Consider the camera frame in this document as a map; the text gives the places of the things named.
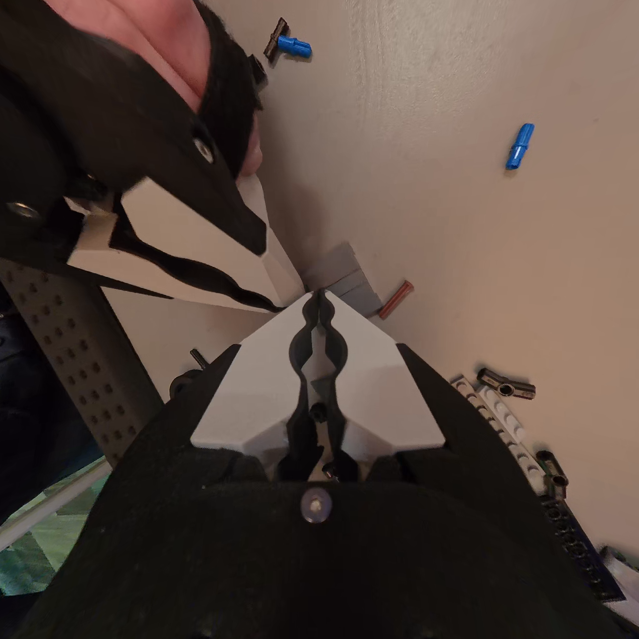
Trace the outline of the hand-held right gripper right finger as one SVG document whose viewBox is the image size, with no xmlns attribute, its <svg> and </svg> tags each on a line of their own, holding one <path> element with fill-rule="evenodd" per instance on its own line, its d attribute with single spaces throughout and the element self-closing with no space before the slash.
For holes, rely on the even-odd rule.
<svg viewBox="0 0 639 639">
<path fill-rule="evenodd" d="M 325 400 L 338 482 L 400 452 L 441 449 L 445 436 L 411 374 L 399 344 L 331 292 L 319 293 L 324 351 L 334 366 Z"/>
</svg>

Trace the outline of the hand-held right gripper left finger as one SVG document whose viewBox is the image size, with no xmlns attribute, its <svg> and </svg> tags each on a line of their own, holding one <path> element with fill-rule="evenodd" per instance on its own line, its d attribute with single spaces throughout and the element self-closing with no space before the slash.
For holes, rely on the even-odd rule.
<svg viewBox="0 0 639 639">
<path fill-rule="evenodd" d="M 307 293 L 245 338 L 191 435 L 200 449 L 225 449 L 307 481 L 320 459 L 303 366 L 313 354 L 318 294 Z"/>
</svg>

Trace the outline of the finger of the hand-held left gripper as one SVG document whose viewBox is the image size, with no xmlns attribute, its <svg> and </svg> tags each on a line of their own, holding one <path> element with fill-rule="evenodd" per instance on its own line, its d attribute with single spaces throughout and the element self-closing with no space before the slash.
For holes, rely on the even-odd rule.
<svg viewBox="0 0 639 639">
<path fill-rule="evenodd" d="M 252 252 L 214 223 L 193 211 L 150 179 L 121 198 L 121 250 L 153 264 L 171 281 L 212 297 L 214 306 L 284 308 L 305 292 L 304 285 L 268 220 L 265 196 L 256 175 L 237 184 L 242 236 L 253 239 Z"/>
<path fill-rule="evenodd" d="M 139 210 L 130 197 L 116 197 L 112 210 L 92 204 L 67 265 L 148 293 L 210 306 L 278 313 L 286 306 L 286 269 L 267 251 L 256 256 L 180 204 L 194 222 L 196 255 L 172 252 L 137 233 Z"/>
</svg>

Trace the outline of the grey lego tile assembly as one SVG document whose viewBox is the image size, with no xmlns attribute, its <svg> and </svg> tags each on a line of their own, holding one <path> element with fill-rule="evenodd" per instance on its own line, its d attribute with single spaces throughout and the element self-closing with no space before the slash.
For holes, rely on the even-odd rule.
<svg viewBox="0 0 639 639">
<path fill-rule="evenodd" d="M 324 289 L 366 318 L 378 314 L 382 307 L 369 279 L 360 266 L 355 251 L 347 242 L 332 248 L 301 274 L 306 290 Z"/>
</svg>

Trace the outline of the black lego wheel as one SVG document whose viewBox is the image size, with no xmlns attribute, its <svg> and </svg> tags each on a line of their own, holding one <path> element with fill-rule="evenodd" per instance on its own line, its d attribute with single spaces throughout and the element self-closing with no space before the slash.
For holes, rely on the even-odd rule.
<svg viewBox="0 0 639 639">
<path fill-rule="evenodd" d="M 169 386 L 169 397 L 173 400 L 188 388 L 203 372 L 202 369 L 188 370 L 174 378 Z"/>
</svg>

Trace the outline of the brown lego axle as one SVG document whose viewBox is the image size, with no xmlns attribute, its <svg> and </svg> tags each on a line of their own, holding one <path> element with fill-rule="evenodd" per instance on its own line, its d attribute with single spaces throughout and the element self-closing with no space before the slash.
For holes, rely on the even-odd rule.
<svg viewBox="0 0 639 639">
<path fill-rule="evenodd" d="M 414 286 L 409 281 L 404 281 L 388 301 L 379 309 L 378 317 L 386 320 L 397 306 L 414 290 Z"/>
</svg>

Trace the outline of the black lego pin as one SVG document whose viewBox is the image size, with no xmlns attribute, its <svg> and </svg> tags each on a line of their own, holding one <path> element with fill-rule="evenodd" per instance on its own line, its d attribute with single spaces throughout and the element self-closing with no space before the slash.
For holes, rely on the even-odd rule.
<svg viewBox="0 0 639 639">
<path fill-rule="evenodd" d="M 552 451 L 541 449 L 535 458 L 544 472 L 544 484 L 548 497 L 564 502 L 567 497 L 569 479 Z"/>
</svg>

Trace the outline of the blue lego pin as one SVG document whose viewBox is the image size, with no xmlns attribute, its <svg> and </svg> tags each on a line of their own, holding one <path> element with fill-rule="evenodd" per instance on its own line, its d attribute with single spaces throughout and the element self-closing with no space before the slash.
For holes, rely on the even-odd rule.
<svg viewBox="0 0 639 639">
<path fill-rule="evenodd" d="M 505 164 L 506 171 L 515 171 L 520 168 L 523 157 L 529 148 L 534 130 L 535 124 L 532 123 L 525 123 L 519 129 L 515 141 L 509 151 L 507 162 Z"/>
</svg>

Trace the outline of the person's left hand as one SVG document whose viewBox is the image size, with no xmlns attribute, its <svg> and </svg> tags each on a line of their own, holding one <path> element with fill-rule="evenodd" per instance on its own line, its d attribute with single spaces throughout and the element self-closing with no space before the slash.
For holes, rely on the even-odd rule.
<svg viewBox="0 0 639 639">
<path fill-rule="evenodd" d="M 74 28 L 138 54 L 199 116 L 231 176 L 262 163 L 249 57 L 200 1 L 46 1 Z"/>
</svg>

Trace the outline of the black technic beam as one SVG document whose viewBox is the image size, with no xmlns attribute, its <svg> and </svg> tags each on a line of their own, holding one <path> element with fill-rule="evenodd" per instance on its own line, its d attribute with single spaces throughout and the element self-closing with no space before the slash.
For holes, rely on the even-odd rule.
<svg viewBox="0 0 639 639">
<path fill-rule="evenodd" d="M 626 601 L 622 589 L 566 503 L 549 496 L 540 497 L 539 502 L 564 552 L 597 600 L 602 603 Z"/>
</svg>

